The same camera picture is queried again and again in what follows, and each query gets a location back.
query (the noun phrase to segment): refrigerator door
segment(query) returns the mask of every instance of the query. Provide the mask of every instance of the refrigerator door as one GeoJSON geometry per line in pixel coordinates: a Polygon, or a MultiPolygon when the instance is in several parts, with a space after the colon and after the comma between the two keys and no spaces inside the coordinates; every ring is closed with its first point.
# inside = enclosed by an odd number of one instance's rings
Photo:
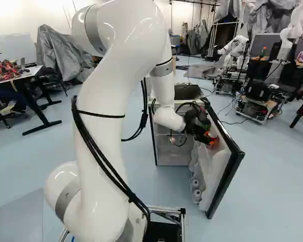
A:
{"type": "Polygon", "coordinates": [[[211,219],[217,210],[224,194],[226,193],[236,171],[243,160],[245,153],[240,150],[238,145],[230,137],[210,102],[203,98],[208,118],[212,123],[211,132],[218,135],[219,143],[213,149],[208,149],[204,144],[196,144],[197,163],[202,172],[204,182],[204,191],[201,195],[199,208],[205,211],[208,219],[211,219]]]}

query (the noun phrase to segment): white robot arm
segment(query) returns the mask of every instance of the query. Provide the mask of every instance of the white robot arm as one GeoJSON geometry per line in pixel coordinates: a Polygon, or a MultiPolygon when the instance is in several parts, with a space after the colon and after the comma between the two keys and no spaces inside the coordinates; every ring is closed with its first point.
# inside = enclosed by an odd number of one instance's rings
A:
{"type": "Polygon", "coordinates": [[[242,35],[237,35],[226,46],[218,51],[218,54],[230,54],[239,57],[243,54],[248,39],[242,35]]]}
{"type": "Polygon", "coordinates": [[[286,60],[293,43],[288,38],[297,39],[303,35],[303,1],[292,12],[291,23],[280,33],[282,39],[281,50],[277,59],[286,60]]]}
{"type": "MultiPolygon", "coordinates": [[[[76,107],[103,155],[127,182],[121,117],[132,90],[147,73],[161,104],[155,122],[176,131],[185,128],[174,111],[171,45],[162,14],[152,0],[110,0],[78,11],[72,35],[91,54],[104,54],[84,82],[76,107]]],[[[77,240],[118,241],[128,227],[138,226],[128,225],[132,219],[146,218],[97,164],[78,129],[75,145],[76,164],[64,163],[50,174],[46,200],[77,240]]],[[[139,226],[130,241],[142,240],[145,223],[139,226]]]]}

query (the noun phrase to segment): blue floor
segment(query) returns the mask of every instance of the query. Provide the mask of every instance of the blue floor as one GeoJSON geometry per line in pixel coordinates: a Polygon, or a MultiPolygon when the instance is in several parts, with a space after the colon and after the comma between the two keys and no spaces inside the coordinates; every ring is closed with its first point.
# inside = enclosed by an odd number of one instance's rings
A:
{"type": "MultiPolygon", "coordinates": [[[[178,82],[187,81],[183,74],[177,71],[178,82]]],[[[212,89],[211,81],[190,81],[212,89]]],[[[139,124],[139,88],[137,85],[129,102],[123,137],[129,137],[139,124]]],[[[79,87],[69,90],[69,96],[78,91],[79,87]]],[[[40,124],[36,116],[10,130],[0,126],[0,207],[42,188],[50,171],[75,159],[70,97],[61,92],[53,98],[63,102],[44,113],[49,120],[63,120],[61,125],[25,137],[23,131],[40,124]]],[[[231,97],[211,95],[209,100],[219,111],[231,97]]],[[[303,118],[294,129],[289,128],[300,105],[300,101],[286,105],[281,116],[264,126],[252,121],[225,125],[246,157],[212,220],[192,202],[187,167],[155,167],[149,124],[139,138],[123,143],[129,185],[146,204],[185,207],[189,242],[303,241],[303,118]]],[[[229,110],[219,118],[244,120],[233,112],[225,116],[229,110]]],[[[45,204],[43,241],[57,241],[61,229],[45,204]]]]}

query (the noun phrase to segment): black table leg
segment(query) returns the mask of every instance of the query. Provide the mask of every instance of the black table leg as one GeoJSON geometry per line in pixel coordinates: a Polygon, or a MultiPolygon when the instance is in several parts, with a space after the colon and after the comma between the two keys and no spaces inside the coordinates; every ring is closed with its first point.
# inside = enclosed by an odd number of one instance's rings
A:
{"type": "Polygon", "coordinates": [[[155,134],[154,134],[154,125],[153,125],[153,116],[151,112],[152,108],[148,107],[149,111],[149,122],[150,122],[150,130],[151,130],[151,139],[153,140],[153,149],[154,149],[154,157],[155,157],[155,165],[157,165],[157,152],[156,152],[156,144],[155,144],[155,134]]]}
{"type": "Polygon", "coordinates": [[[20,81],[18,86],[19,86],[18,90],[20,90],[22,92],[22,94],[26,98],[28,104],[30,105],[30,108],[35,111],[37,116],[43,122],[43,125],[38,126],[36,128],[33,128],[31,130],[28,130],[26,132],[23,132],[23,134],[22,134],[23,136],[24,135],[29,135],[29,134],[34,133],[34,132],[39,131],[39,130],[46,129],[46,128],[54,126],[54,125],[58,125],[62,122],[61,120],[58,120],[58,121],[55,121],[55,122],[49,122],[47,120],[47,118],[45,117],[45,115],[42,113],[41,108],[37,105],[36,101],[34,100],[32,95],[29,93],[29,91],[28,91],[27,87],[25,86],[24,82],[20,81]]]}
{"type": "Polygon", "coordinates": [[[289,127],[293,129],[301,117],[302,117],[301,115],[297,115],[289,127]]]}
{"type": "Polygon", "coordinates": [[[40,81],[40,79],[38,78],[38,76],[35,76],[34,77],[35,80],[36,80],[36,83],[37,85],[40,87],[43,95],[45,96],[45,98],[47,99],[48,103],[45,103],[43,105],[41,105],[41,109],[45,109],[47,108],[48,106],[51,106],[51,105],[54,105],[54,104],[57,104],[57,103],[61,103],[62,101],[61,100],[58,100],[58,101],[52,101],[51,97],[49,96],[49,93],[47,91],[47,89],[45,88],[45,86],[43,85],[43,83],[40,81]]]}

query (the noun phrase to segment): wires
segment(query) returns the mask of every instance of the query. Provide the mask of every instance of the wires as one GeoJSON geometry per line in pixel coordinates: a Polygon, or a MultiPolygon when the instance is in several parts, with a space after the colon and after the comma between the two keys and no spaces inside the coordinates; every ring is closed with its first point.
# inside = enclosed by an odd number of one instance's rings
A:
{"type": "Polygon", "coordinates": [[[235,123],[228,123],[228,122],[225,122],[225,121],[220,121],[220,122],[222,122],[222,123],[224,123],[224,124],[228,124],[228,125],[236,125],[236,124],[243,124],[244,122],[246,122],[247,120],[250,120],[250,119],[254,119],[254,117],[249,117],[249,118],[247,118],[247,119],[245,119],[244,121],[242,121],[242,122],[240,122],[240,123],[238,123],[238,122],[235,122],[235,123]]]}
{"type": "Polygon", "coordinates": [[[74,6],[74,10],[77,12],[77,10],[76,10],[76,7],[75,7],[75,3],[74,3],[74,0],[73,0],[73,6],[74,6]]]}
{"type": "Polygon", "coordinates": [[[236,96],[235,98],[232,99],[232,101],[228,104],[228,106],[222,108],[218,113],[217,113],[217,116],[223,111],[225,110],[226,108],[228,108],[233,102],[234,100],[236,100],[240,95],[236,96]]]}
{"type": "Polygon", "coordinates": [[[151,110],[153,114],[155,114],[155,110],[154,110],[155,103],[156,103],[156,98],[154,98],[153,101],[151,102],[151,110]]]}
{"type": "Polygon", "coordinates": [[[205,97],[210,97],[214,93],[214,90],[216,89],[216,86],[213,87],[213,91],[210,91],[209,89],[204,88],[204,87],[200,87],[200,88],[203,89],[203,90],[206,90],[206,91],[210,92],[211,93],[210,95],[206,95],[205,96],[205,97]]]}
{"type": "Polygon", "coordinates": [[[148,114],[148,102],[147,102],[147,85],[146,85],[146,78],[143,79],[143,81],[140,81],[141,84],[141,90],[142,90],[142,97],[143,97],[143,110],[142,115],[140,119],[140,124],[136,132],[128,139],[121,139],[122,142],[131,141],[136,139],[142,132],[142,130],[146,127],[148,114]]]}
{"type": "Polygon", "coordinates": [[[110,164],[108,159],[104,156],[103,152],[100,150],[93,137],[90,135],[77,109],[76,96],[72,99],[72,114],[78,132],[80,133],[84,143],[90,150],[98,165],[111,180],[111,182],[113,182],[129,198],[129,202],[133,202],[138,207],[138,209],[142,211],[142,213],[146,216],[147,226],[149,227],[150,211],[148,207],[139,198],[137,198],[135,193],[131,191],[131,189],[123,181],[114,167],[110,164]]]}

